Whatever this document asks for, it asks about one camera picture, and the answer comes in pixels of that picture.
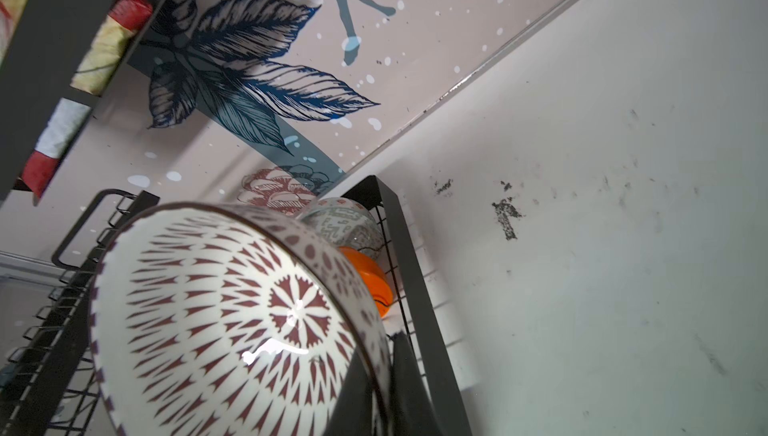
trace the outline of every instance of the wall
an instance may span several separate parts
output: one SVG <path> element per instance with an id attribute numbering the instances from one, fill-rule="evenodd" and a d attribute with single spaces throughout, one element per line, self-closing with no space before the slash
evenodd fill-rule
<path id="1" fill-rule="evenodd" d="M 475 434 L 768 433 L 767 39 L 768 0 L 580 0 L 331 191 L 407 197 Z"/>
<path id="2" fill-rule="evenodd" d="M 105 187 L 293 211 L 559 1 L 170 0 L 0 250 L 47 259 Z"/>

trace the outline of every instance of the metal wire rack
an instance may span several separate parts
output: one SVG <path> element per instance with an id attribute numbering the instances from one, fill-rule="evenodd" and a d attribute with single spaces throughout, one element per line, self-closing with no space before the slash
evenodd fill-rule
<path id="1" fill-rule="evenodd" d="M 101 202 L 120 196 L 82 266 L 61 261 L 61 255 Z M 51 304 L 35 315 L 39 323 L 27 329 L 29 343 L 17 349 L 5 366 L 0 388 L 0 436 L 63 434 L 82 436 L 98 402 L 98 385 L 88 347 L 88 285 L 112 235 L 133 215 L 156 205 L 148 192 L 139 196 L 117 189 L 100 192 L 53 254 L 65 269 L 48 298 Z"/>
<path id="2" fill-rule="evenodd" d="M 80 267 L 63 263 L 64 251 L 110 195 L 119 196 L 120 201 L 85 262 Z M 367 207 L 384 236 L 378 263 L 396 293 L 383 321 L 387 334 L 391 337 L 403 331 L 408 335 L 445 435 L 470 434 L 446 344 L 397 196 L 375 176 L 364 179 L 344 196 Z M 5 380 L 0 384 L 0 436 L 85 435 L 99 404 L 93 360 L 87 350 L 88 287 L 114 233 L 134 215 L 158 202 L 157 196 L 145 191 L 136 196 L 116 189 L 104 190 L 56 249 L 53 263 L 67 271 L 60 280 L 62 286 L 50 295 L 52 304 L 36 315 L 40 323 L 24 334 L 29 343 L 8 359 L 5 379 L 0 378 Z"/>

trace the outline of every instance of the red fabric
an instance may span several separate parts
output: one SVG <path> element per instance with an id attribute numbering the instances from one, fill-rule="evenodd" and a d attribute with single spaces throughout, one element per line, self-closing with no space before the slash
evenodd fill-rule
<path id="1" fill-rule="evenodd" d="M 109 16 L 130 31 L 138 31 L 152 15 L 147 0 L 117 0 Z"/>
<path id="2" fill-rule="evenodd" d="M 58 159 L 49 158 L 35 151 L 27 159 L 27 165 L 22 171 L 22 181 L 34 192 L 34 195 L 41 198 L 43 191 L 48 187 L 48 182 L 56 172 L 56 166 L 58 166 Z"/>

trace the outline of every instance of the white wall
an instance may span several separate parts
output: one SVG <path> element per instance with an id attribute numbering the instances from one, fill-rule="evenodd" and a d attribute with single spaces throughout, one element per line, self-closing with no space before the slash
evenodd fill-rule
<path id="1" fill-rule="evenodd" d="M 332 192 L 407 197 L 477 434 L 768 434 L 767 43 L 768 0 L 581 0 Z"/>

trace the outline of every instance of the tree branch illustration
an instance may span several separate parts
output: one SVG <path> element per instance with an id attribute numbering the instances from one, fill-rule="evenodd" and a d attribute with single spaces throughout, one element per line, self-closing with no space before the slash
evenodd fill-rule
<path id="1" fill-rule="evenodd" d="M 394 7 L 387 7 L 382 6 L 378 3 L 376 3 L 373 0 L 359 0 L 363 4 L 365 4 L 368 7 L 372 7 L 379 11 L 380 13 L 384 14 L 387 17 L 392 17 L 395 15 Z M 344 62 L 347 66 L 351 65 L 353 62 L 355 62 L 355 59 L 357 58 L 357 53 L 360 50 L 360 44 L 357 42 L 357 34 L 355 33 L 355 25 L 352 22 L 352 15 L 350 14 L 350 5 L 347 2 L 347 0 L 336 0 L 336 4 L 339 6 L 339 15 L 341 17 L 341 22 L 344 25 L 344 29 L 346 30 L 346 36 L 350 40 L 348 43 L 346 50 L 344 52 Z"/>

